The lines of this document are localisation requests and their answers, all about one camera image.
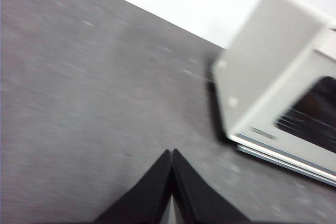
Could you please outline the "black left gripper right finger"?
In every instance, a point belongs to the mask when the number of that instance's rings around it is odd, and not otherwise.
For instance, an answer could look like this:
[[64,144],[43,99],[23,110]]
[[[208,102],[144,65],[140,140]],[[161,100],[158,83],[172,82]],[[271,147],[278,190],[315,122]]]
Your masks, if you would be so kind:
[[246,221],[246,216],[208,185],[177,149],[171,160],[172,194],[185,223]]

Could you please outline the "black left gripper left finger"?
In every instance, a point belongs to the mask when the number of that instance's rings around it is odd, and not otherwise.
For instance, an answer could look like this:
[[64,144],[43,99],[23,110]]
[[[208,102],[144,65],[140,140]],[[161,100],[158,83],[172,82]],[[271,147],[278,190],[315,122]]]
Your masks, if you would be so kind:
[[170,198],[171,154],[165,150],[141,179],[95,223],[160,223]]

